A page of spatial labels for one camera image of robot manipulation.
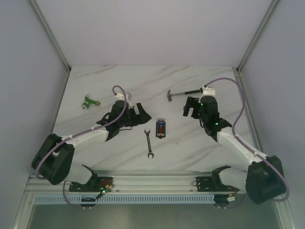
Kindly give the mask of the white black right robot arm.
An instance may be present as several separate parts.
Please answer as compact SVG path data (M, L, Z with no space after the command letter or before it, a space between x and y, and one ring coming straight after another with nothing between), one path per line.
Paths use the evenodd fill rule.
M267 156L246 143L235 132L235 126L220 117L215 97L189 96L183 108L183 115L187 116L190 109L193 109L191 117L199 120L205 133L244 163L244 171L231 166L214 169L211 174L211 185L214 189L233 187L244 191L255 204L270 199L285 201L289 197L290 189L284 177L281 160L276 156Z

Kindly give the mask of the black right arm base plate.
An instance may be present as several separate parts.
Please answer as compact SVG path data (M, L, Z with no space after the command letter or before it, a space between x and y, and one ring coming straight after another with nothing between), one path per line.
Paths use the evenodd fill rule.
M239 189L224 185L219 178L196 177L196 186L198 192L238 192Z

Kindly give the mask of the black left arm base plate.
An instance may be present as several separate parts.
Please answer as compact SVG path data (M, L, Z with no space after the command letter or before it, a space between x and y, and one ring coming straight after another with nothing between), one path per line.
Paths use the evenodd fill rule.
M77 182L71 182L69 191L70 192L101 192L106 189L106 186L113 184L112 177L96 177L91 178L88 183L80 184Z

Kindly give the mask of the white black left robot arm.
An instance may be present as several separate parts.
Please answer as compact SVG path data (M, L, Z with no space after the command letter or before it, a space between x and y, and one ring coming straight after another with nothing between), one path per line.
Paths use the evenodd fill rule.
M31 163L35 174L53 185L69 181L79 183L87 192L94 191L98 184L97 174L85 164L76 163L73 158L91 144L113 139L123 127L134 127L150 121L152 117L142 104L137 103L136 106L137 112L134 107L117 100L111 111L88 131L66 137L48 135Z

